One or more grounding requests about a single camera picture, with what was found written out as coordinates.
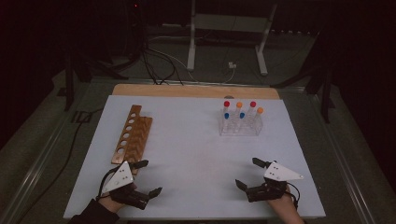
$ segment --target test tube rack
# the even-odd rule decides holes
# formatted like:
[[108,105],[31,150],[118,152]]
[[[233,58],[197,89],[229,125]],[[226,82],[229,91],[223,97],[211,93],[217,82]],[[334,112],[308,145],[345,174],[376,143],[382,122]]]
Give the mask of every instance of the test tube rack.
[[[138,162],[142,160],[152,118],[140,117],[141,109],[141,105],[132,105],[111,163],[121,164],[124,161]],[[137,170],[133,169],[132,174],[137,175]]]
[[257,114],[257,110],[251,111],[228,110],[229,117],[224,118],[224,109],[220,110],[219,133],[220,135],[255,136],[262,130],[262,116]]

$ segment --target metal frame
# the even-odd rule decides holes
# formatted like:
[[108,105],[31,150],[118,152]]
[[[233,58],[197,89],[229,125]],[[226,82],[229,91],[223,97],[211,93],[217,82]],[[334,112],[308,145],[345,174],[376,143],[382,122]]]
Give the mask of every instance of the metal frame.
[[[268,18],[251,18],[251,17],[233,17],[234,22],[236,19],[238,20],[245,20],[245,21],[254,21],[254,20],[259,20],[262,21],[261,27],[259,26],[249,26],[249,24],[245,24],[243,27],[237,28],[234,27],[234,24],[231,26],[230,29],[226,28],[221,28],[215,24],[211,24],[210,21],[207,21],[207,23],[200,22],[200,20],[204,16],[214,16],[214,15],[204,15],[204,14],[196,14],[195,12],[195,0],[192,0],[191,2],[191,37],[190,37],[190,49],[189,49],[189,58],[187,60],[187,70],[192,72],[194,70],[194,64],[195,64],[195,50],[196,50],[196,45],[195,45],[195,29],[211,29],[211,30],[229,30],[229,31],[245,31],[245,32],[257,32],[261,33],[262,29],[262,42],[256,46],[255,51],[257,55],[257,62],[260,67],[260,74],[262,76],[267,76],[268,75],[268,70],[267,66],[265,65],[265,60],[264,56],[262,54],[265,46],[265,42],[267,41],[268,35],[271,30],[271,25],[275,16],[276,12],[276,7],[277,4],[272,5],[272,9],[270,12],[270,15]],[[221,19],[226,19],[227,16],[217,16],[218,18]]]

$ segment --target wooden test tube rack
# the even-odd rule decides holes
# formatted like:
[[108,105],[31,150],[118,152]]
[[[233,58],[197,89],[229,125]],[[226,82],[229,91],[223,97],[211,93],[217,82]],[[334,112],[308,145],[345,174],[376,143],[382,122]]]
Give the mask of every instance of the wooden test tube rack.
[[[111,163],[121,164],[124,161],[138,162],[142,160],[152,118],[140,117],[141,109],[141,105],[132,105]],[[137,175],[137,170],[133,169],[132,174]]]

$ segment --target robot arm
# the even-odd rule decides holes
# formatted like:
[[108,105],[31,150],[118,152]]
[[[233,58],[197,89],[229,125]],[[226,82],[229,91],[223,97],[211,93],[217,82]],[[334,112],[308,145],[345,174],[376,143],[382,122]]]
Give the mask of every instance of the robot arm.
[[[133,207],[144,210],[150,199],[157,197],[163,188],[152,190],[149,194],[144,194],[134,190],[131,186],[134,183],[132,169],[140,169],[149,164],[148,161],[139,161],[135,163],[123,162],[120,166],[111,169],[105,174],[101,186],[99,188],[96,199],[101,198],[102,193],[109,192],[111,199],[118,203],[125,203]],[[114,175],[103,185],[110,174]]]
[[248,188],[242,181],[235,179],[236,186],[246,193],[248,201],[253,203],[279,199],[286,193],[293,198],[294,206],[297,208],[299,199],[296,199],[293,194],[287,191],[287,181],[292,179],[303,179],[304,177],[275,161],[261,161],[257,158],[253,158],[253,163],[266,169],[264,183],[258,187]]

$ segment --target test tube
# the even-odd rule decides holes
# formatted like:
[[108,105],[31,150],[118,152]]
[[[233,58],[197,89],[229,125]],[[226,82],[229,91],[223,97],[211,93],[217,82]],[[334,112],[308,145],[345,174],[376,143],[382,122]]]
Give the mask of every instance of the test tube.
[[250,107],[247,110],[247,117],[248,118],[253,116],[254,107],[256,107],[256,102],[254,102],[254,101],[250,102]]
[[229,106],[230,106],[230,102],[229,101],[224,101],[223,113],[227,113],[228,112],[228,107]]
[[235,114],[234,117],[237,119],[239,117],[239,113],[241,113],[241,108],[242,108],[242,102],[236,103],[236,109],[235,109]]
[[228,118],[230,117],[230,114],[229,113],[224,113],[224,119],[223,119],[223,122],[222,122],[222,133],[224,133],[225,132],[225,130],[226,130],[226,128],[228,127],[228,122],[229,122],[229,120],[228,120]]
[[234,129],[235,133],[239,132],[239,129],[241,128],[244,117],[245,117],[245,113],[242,112],[239,114],[239,119],[237,120],[235,129]]
[[256,116],[254,117],[254,122],[257,122],[259,117],[262,115],[264,112],[264,109],[262,107],[257,108],[257,113]]

